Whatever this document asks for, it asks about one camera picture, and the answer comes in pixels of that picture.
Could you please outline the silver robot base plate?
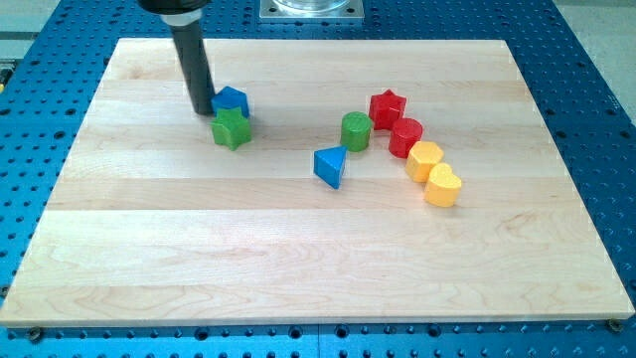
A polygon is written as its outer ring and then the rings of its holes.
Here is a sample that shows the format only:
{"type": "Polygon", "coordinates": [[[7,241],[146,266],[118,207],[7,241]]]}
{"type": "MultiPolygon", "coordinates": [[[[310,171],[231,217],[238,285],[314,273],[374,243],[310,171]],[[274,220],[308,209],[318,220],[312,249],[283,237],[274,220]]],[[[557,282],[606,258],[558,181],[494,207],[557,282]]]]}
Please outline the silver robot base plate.
{"type": "Polygon", "coordinates": [[[259,0],[259,18],[267,21],[361,20],[363,0],[259,0]]]}

